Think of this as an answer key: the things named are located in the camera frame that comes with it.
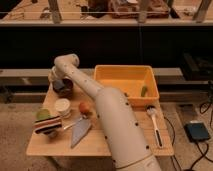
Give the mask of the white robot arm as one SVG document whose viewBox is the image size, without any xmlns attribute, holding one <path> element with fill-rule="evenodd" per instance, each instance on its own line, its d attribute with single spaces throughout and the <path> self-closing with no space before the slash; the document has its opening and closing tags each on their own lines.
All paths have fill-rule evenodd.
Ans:
<svg viewBox="0 0 213 171">
<path fill-rule="evenodd" d="M 69 78 L 94 100 L 116 171 L 162 171 L 124 93 L 101 85 L 79 70 L 79 63 L 76 54 L 56 57 L 52 78 Z"/>
</svg>

